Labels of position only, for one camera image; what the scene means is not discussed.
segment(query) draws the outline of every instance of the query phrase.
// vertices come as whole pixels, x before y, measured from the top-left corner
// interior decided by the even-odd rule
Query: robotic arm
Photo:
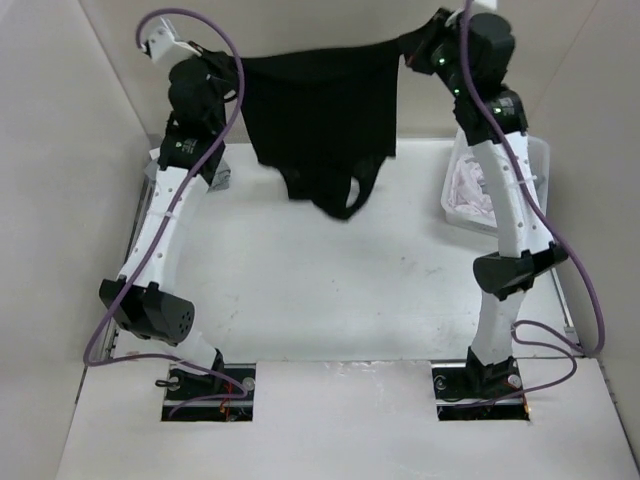
[[[407,66],[437,75],[455,98],[454,114],[487,181],[498,227],[498,252],[476,259],[482,289],[478,331],[464,369],[449,374],[440,398],[493,399],[522,387],[513,361],[511,330],[534,280],[568,258],[527,202],[504,146],[465,85],[460,62],[460,12],[440,9],[420,35],[403,45]],[[537,203],[528,157],[527,120],[520,97],[502,82],[515,48],[509,23],[491,13],[471,19],[472,78],[484,104],[518,157],[529,193]]]
[[[115,314],[120,328],[138,338],[157,342],[170,355],[212,369],[220,365],[219,352],[194,328],[195,307],[174,295],[175,275],[188,226],[211,185],[224,144],[192,178],[173,213],[169,203],[189,170],[213,144],[226,124],[227,97],[237,88],[236,72],[223,53],[212,53],[180,40],[172,25],[162,20],[145,44],[154,64],[169,70],[169,100],[173,111],[160,147],[158,171],[142,229],[118,280],[103,280],[100,298],[108,308],[127,278],[140,265],[166,215],[169,223],[134,286]]]

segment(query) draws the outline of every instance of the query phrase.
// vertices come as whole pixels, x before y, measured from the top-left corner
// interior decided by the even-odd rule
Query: black cloth
[[[242,113],[258,161],[292,200],[347,220],[396,154],[400,43],[245,58]],[[359,196],[347,206],[352,179]]]

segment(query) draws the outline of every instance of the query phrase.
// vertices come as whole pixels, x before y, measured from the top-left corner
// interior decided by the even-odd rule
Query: white floor
[[[472,263],[497,241],[444,221],[451,147],[400,141],[369,203],[344,224],[288,202],[279,175],[260,167],[249,145],[228,146],[232,186],[203,201],[177,295],[195,303],[199,328],[233,362],[465,358],[480,308]],[[551,275],[538,280],[521,318],[562,330]],[[534,329],[522,336],[550,341]],[[116,355],[148,350],[125,332]]]
[[[531,422],[439,422],[427,362],[261,363],[255,420],[161,423],[161,361],[89,370],[57,480],[638,480],[595,360]],[[521,360],[525,385],[567,360]]]

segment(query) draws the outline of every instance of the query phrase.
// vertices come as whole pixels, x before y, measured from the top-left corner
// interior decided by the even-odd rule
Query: wall
[[[599,0],[549,85],[533,133],[552,147],[551,215],[594,277],[607,321],[602,360],[623,423],[640,453],[640,3]],[[571,266],[561,270],[581,338],[592,309]]]
[[[55,477],[147,139],[75,0],[0,0],[0,465]]]
[[[164,131],[168,82],[137,51],[133,31],[152,9],[180,6],[209,15],[247,56],[305,48],[360,45],[393,38],[422,26],[441,5],[462,0],[81,0],[146,130]],[[538,104],[595,0],[508,0],[500,13],[518,38],[509,81],[529,110]],[[207,27],[175,20],[183,36],[207,48],[221,43]],[[398,129],[403,136],[451,135],[451,98],[439,81],[400,69]],[[231,140],[245,140],[241,124]]]

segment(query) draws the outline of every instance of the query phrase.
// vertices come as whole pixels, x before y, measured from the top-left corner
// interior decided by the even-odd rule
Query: plastic container
[[[465,212],[458,212],[449,205],[449,193],[453,183],[453,172],[458,159],[466,153],[471,153],[471,149],[467,145],[467,139],[462,130],[458,130],[456,140],[451,152],[451,160],[447,169],[447,176],[444,181],[442,190],[442,198],[440,203],[445,212],[447,222],[451,225],[466,228],[476,232],[486,233],[497,236],[498,229],[493,219],[483,217],[481,215],[470,215]],[[542,183],[536,188],[538,193],[538,201],[543,212],[547,212],[547,199],[549,196],[549,164],[550,164],[550,148],[549,144],[544,140],[536,137],[529,137],[529,164],[531,165],[531,173],[540,179]]]

